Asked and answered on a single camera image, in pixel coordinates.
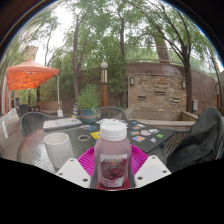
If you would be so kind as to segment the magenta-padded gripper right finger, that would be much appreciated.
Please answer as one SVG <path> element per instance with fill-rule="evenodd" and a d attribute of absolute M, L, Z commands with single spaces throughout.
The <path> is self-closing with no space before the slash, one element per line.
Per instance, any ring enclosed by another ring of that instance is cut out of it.
<path fill-rule="evenodd" d="M 131 188 L 140 188 L 170 175 L 171 172 L 156 156 L 148 156 L 132 146 L 128 181 Z"/>

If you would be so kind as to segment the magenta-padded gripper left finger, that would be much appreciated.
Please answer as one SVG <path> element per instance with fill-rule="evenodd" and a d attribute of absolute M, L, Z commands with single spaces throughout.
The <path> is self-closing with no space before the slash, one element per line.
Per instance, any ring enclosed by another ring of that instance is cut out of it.
<path fill-rule="evenodd" d="M 78 186 L 95 189 L 97 186 L 97 173 L 95 170 L 94 148 L 91 147 L 77 159 L 68 159 L 56 175 Z"/>

